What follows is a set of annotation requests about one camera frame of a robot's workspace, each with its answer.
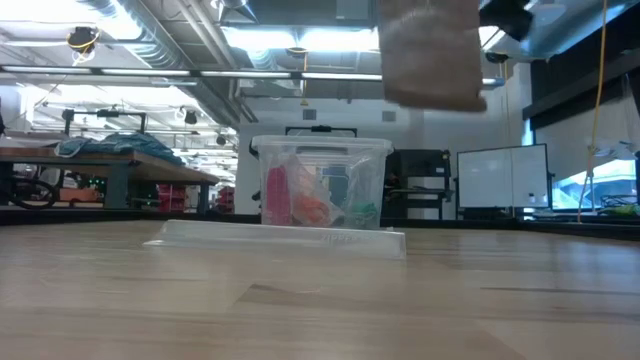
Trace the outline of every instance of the whiteboard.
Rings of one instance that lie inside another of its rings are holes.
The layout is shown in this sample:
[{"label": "whiteboard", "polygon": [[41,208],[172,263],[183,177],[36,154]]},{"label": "whiteboard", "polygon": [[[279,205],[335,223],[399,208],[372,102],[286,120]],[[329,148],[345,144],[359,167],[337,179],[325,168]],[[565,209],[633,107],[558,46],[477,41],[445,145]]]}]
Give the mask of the whiteboard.
[{"label": "whiteboard", "polygon": [[548,207],[545,145],[458,153],[461,208]]}]

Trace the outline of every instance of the brown paper bag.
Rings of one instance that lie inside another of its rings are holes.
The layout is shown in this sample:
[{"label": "brown paper bag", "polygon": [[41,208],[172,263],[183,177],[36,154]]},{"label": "brown paper bag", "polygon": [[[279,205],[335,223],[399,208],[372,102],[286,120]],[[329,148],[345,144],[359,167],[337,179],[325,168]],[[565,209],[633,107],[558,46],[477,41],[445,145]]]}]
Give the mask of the brown paper bag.
[{"label": "brown paper bag", "polygon": [[485,111],[475,0],[379,0],[385,97],[403,106]]}]

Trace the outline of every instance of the workshop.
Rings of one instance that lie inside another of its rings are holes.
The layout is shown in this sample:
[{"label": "workshop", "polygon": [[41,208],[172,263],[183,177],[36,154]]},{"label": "workshop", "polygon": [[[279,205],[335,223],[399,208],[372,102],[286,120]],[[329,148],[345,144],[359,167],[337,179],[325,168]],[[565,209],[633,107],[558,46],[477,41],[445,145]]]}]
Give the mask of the workshop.
[{"label": "workshop", "polygon": [[640,0],[5,2],[0,359],[640,359]]}]

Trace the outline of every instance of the blue fabric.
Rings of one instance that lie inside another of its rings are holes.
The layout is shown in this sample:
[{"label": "blue fabric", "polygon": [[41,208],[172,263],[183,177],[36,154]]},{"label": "blue fabric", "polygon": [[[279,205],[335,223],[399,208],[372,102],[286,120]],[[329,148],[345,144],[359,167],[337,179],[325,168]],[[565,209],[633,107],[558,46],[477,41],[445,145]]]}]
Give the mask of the blue fabric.
[{"label": "blue fabric", "polygon": [[56,148],[56,153],[62,157],[95,153],[130,154],[133,151],[154,156],[172,164],[183,164],[182,159],[173,155],[173,151],[158,141],[158,139],[140,133],[132,135],[111,134],[102,141],[78,137],[60,142]]}]

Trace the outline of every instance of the wooden tabletop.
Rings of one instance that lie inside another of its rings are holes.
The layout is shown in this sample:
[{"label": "wooden tabletop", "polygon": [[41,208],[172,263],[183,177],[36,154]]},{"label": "wooden tabletop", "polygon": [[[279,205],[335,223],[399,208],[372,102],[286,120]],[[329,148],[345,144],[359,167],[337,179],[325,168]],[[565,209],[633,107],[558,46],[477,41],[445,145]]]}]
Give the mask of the wooden tabletop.
[{"label": "wooden tabletop", "polygon": [[[76,171],[85,174],[92,174],[108,177],[109,169],[103,163],[108,161],[123,161],[137,164],[130,174],[130,179],[138,181],[189,181],[189,182],[210,182],[218,183],[220,179],[214,175],[184,166],[172,164],[166,160],[149,156],[140,152],[130,154],[80,154],[66,161],[64,158],[56,156],[52,148],[0,148],[0,159],[3,161],[32,159],[31,163],[38,163],[38,160],[56,159],[69,164],[50,165],[51,167],[63,168],[65,170]],[[93,160],[97,165],[72,164],[73,160]]]},{"label": "wooden tabletop", "polygon": [[406,262],[142,246],[161,225],[0,228],[1,358],[640,358],[635,243],[411,230]]}]

